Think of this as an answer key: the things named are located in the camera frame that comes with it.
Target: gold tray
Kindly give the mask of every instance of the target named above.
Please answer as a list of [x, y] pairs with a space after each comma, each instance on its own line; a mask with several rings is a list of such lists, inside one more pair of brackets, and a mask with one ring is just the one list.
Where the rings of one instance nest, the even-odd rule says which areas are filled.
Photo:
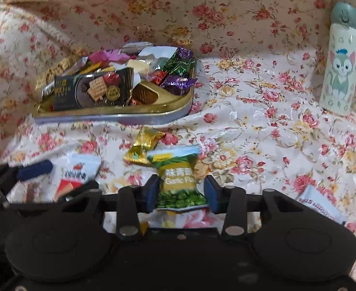
[[[190, 71], [195, 78], [196, 65]], [[148, 81], [132, 91], [132, 97], [145, 105], [125, 107], [94, 107], [70, 111], [50, 111], [54, 95], [49, 95], [34, 109], [37, 124], [73, 121], [119, 121], [125, 124], [164, 124], [181, 118], [190, 110], [194, 87], [185, 96], [177, 96]]]

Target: floral tablecloth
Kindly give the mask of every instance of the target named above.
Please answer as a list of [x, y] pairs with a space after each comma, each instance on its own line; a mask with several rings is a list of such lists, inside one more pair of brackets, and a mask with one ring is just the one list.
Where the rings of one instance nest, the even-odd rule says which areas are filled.
[[[139, 127], [37, 126], [29, 115], [34, 80], [73, 53], [131, 40], [185, 46], [201, 58], [195, 99], [188, 116], [156, 126], [166, 132], [158, 147], [200, 144], [200, 189], [207, 174], [248, 193], [270, 187], [292, 198], [313, 185], [356, 235], [356, 98], [348, 117], [317, 103], [337, 1], [0, 0], [0, 161], [51, 159], [59, 166], [71, 152], [98, 154], [107, 193], [144, 184], [155, 170], [122, 161]], [[356, 7], [356, 0], [342, 1]], [[10, 200], [49, 200], [56, 178], [18, 184]], [[169, 217], [166, 226], [222, 224], [202, 210]], [[249, 220], [257, 229], [258, 216]], [[114, 229], [114, 216], [106, 227]], [[356, 280], [356, 264], [351, 275]]]

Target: bottle lid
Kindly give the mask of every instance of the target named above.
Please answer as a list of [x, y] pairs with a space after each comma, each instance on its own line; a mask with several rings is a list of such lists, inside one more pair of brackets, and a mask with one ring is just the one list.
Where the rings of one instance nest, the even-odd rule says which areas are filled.
[[356, 9], [344, 2], [338, 2], [330, 15], [333, 23], [350, 26], [356, 29]]

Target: black snack package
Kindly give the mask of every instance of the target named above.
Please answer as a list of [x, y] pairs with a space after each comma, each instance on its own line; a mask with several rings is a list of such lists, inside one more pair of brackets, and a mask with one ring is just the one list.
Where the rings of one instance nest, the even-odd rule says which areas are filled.
[[127, 106], [133, 86], [133, 69], [116, 72], [56, 76], [54, 111]]

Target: thermos bottle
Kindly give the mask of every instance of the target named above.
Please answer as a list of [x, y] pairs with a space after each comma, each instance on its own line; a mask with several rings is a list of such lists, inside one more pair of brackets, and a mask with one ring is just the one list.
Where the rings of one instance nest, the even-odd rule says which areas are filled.
[[328, 111], [349, 115], [356, 88], [356, 9], [338, 2], [331, 22], [320, 105]]

